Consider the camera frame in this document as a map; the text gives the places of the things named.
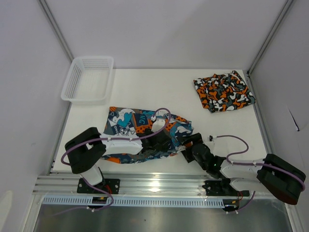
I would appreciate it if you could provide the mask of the blue patterned shorts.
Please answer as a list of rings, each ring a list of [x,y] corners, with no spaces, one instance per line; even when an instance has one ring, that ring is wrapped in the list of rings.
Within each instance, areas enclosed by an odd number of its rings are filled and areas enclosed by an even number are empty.
[[[172,138],[172,147],[167,153],[159,152],[157,155],[147,156],[140,151],[136,155],[121,153],[103,155],[102,158],[118,164],[132,164],[176,155],[181,148],[178,137],[192,135],[192,122],[174,114],[170,115],[164,109],[154,112],[142,109],[110,107],[104,134],[120,137],[141,137],[141,134],[146,129],[152,128],[152,116],[169,119],[165,130],[169,132]]]

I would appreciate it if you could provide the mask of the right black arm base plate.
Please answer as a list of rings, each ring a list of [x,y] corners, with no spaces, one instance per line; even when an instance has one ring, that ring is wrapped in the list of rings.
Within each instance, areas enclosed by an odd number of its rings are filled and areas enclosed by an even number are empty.
[[[243,196],[249,197],[250,192],[248,190],[235,190],[231,185],[230,181],[227,180],[206,180],[202,185],[205,189],[207,196]]]

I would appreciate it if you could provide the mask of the orange black camouflage shorts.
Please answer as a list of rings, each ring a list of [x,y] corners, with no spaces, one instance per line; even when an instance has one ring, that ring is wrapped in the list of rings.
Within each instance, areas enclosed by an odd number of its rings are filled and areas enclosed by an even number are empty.
[[[213,74],[193,81],[202,107],[211,113],[242,109],[255,104],[255,97],[240,74]]]

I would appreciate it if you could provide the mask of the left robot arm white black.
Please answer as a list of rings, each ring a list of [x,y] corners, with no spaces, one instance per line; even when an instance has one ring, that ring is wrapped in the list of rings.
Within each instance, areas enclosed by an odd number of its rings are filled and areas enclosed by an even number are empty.
[[[144,133],[133,136],[118,136],[99,133],[96,127],[91,127],[65,144],[69,162],[61,161],[71,167],[74,174],[79,174],[93,193],[104,190],[105,182],[97,162],[101,158],[113,158],[118,162],[139,161],[157,154],[167,153],[172,147],[170,134],[163,129],[152,132],[146,129]]]

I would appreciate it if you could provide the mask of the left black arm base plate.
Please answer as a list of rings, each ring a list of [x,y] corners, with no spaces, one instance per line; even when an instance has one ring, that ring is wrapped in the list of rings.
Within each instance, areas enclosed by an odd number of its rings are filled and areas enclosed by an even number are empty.
[[[103,190],[105,192],[108,192],[110,194],[119,194],[120,179],[105,178],[104,183],[98,183],[97,185],[94,185],[94,187]],[[101,192],[91,188],[89,185],[85,183],[85,181],[82,178],[80,178],[77,186],[77,193],[100,194]]]

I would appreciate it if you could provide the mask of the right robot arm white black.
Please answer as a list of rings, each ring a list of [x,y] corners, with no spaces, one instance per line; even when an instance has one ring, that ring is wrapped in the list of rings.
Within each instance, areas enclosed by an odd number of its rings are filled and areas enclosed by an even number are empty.
[[[306,175],[275,154],[263,159],[234,160],[214,155],[200,133],[179,139],[188,162],[196,161],[213,179],[202,186],[207,196],[249,196],[254,192],[270,193],[278,200],[296,205],[305,190]]]

